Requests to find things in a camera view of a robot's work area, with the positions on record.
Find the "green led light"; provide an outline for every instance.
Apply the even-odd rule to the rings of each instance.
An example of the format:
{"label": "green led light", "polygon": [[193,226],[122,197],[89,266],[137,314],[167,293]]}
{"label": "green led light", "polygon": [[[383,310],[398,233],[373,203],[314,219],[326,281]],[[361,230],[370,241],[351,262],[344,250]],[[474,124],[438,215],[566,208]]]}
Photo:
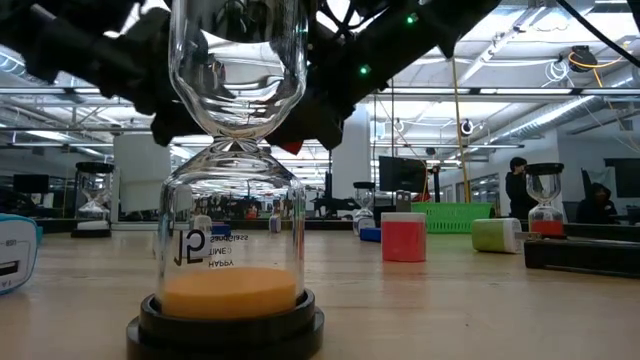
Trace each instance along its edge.
{"label": "green led light", "polygon": [[407,24],[412,25],[418,21],[418,15],[413,13],[407,17]]}
{"label": "green led light", "polygon": [[367,75],[370,72],[371,68],[369,67],[369,65],[363,65],[360,67],[360,75]]}

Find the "hourglass neck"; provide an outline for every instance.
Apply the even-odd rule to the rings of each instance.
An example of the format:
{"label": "hourglass neck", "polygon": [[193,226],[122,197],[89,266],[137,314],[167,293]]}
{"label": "hourglass neck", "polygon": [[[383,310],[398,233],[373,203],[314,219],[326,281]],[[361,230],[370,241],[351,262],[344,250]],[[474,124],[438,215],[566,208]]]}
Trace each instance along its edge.
{"label": "hourglass neck", "polygon": [[254,152],[258,150],[256,139],[234,139],[225,136],[214,136],[212,148],[218,151]]}

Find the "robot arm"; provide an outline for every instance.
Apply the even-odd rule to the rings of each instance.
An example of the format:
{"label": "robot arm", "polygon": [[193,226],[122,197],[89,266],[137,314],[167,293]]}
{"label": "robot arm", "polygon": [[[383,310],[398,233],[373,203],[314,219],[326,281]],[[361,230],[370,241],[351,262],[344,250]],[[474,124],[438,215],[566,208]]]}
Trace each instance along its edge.
{"label": "robot arm", "polygon": [[[155,140],[166,146],[174,136],[203,133],[169,81],[170,13],[153,8],[126,34],[115,39],[103,35],[122,29],[134,5],[143,2],[9,0],[0,5],[0,43],[22,54],[27,71],[36,77],[52,82],[65,71],[95,84],[105,97],[121,96],[138,112],[155,114]],[[423,3],[352,0],[351,12],[379,16],[357,36],[344,27],[344,36],[337,36],[315,21],[317,9],[326,9],[325,1],[304,0],[310,19],[307,90],[266,140],[287,148],[318,139],[327,149],[335,148],[355,104],[385,89],[388,79],[435,46],[453,56],[456,41],[500,0]],[[363,67],[367,74],[361,73]]]}

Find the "black hourglass base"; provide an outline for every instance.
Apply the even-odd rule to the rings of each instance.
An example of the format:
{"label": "black hourglass base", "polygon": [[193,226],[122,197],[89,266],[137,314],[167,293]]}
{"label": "black hourglass base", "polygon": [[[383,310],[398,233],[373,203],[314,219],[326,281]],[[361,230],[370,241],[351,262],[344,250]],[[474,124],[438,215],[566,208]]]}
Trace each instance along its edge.
{"label": "black hourglass base", "polygon": [[305,289],[286,313],[251,320],[164,316],[153,295],[127,326],[128,360],[307,360],[322,346],[324,313]]}

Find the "red container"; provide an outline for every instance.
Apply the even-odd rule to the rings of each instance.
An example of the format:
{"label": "red container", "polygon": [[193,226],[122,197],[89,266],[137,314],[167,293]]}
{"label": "red container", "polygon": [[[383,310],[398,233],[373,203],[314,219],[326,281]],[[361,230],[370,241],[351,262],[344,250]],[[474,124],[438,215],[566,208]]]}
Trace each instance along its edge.
{"label": "red container", "polygon": [[426,215],[382,214],[382,260],[423,262],[427,259]]}

